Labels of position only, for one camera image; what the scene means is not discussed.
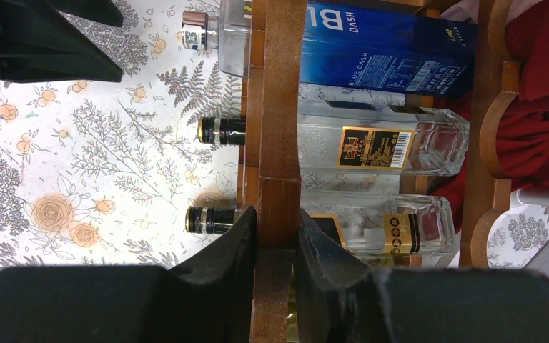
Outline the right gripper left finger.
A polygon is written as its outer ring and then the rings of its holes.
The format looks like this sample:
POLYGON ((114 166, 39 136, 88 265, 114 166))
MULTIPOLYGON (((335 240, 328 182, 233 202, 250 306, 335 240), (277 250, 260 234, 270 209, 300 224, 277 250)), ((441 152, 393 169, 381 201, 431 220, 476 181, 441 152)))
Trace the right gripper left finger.
POLYGON ((171 269, 0 271, 0 342, 248 342, 257 215, 171 269))

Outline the clear square liquor bottle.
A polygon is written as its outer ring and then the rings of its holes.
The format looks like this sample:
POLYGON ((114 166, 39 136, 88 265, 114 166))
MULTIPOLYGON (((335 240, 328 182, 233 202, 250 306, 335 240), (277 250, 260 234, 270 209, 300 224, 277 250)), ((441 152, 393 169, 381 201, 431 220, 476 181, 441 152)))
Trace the clear square liquor bottle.
POLYGON ((304 190, 300 206, 355 255, 446 255, 457 247, 444 197, 304 190))

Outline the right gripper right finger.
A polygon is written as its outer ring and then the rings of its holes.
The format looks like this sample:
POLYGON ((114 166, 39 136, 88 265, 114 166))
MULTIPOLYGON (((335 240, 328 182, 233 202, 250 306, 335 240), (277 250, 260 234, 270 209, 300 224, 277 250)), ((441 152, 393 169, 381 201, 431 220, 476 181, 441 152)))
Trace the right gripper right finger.
POLYGON ((306 213, 298 234, 301 342, 549 342, 543 274, 371 267, 306 213))

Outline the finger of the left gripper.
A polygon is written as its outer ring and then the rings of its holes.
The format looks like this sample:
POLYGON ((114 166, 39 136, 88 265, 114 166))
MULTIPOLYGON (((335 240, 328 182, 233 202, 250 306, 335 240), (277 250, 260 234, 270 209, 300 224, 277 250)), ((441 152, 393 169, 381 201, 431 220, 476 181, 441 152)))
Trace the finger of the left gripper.
POLYGON ((58 11, 75 15, 90 21, 121 27, 122 13, 111 0, 49 0, 58 11))
POLYGON ((119 82, 123 71, 49 1, 0 1, 0 80, 119 82))

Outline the blue glass bottle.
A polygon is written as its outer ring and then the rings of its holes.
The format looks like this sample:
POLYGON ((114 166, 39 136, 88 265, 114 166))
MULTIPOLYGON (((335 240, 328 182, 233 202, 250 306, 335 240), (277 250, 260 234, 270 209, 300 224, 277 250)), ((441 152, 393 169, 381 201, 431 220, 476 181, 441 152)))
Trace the blue glass bottle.
MULTIPOLYGON (((219 69, 249 73, 251 1, 223 1, 209 13, 185 11, 182 45, 218 53, 219 69)), ((473 83, 478 28, 469 22, 310 1, 306 7, 300 81, 306 84, 462 96, 473 83)))

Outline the clear liquor bottle gold label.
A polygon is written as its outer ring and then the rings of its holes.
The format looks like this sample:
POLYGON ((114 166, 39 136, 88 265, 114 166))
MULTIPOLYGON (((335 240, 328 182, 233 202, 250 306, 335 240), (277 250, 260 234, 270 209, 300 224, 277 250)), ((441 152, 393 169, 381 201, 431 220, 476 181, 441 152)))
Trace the clear liquor bottle gold label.
POLYGON ((454 176, 468 150, 470 125, 448 109, 361 102, 298 102, 290 119, 256 127, 248 119, 202 117, 204 144, 264 147, 296 156, 306 172, 454 176))

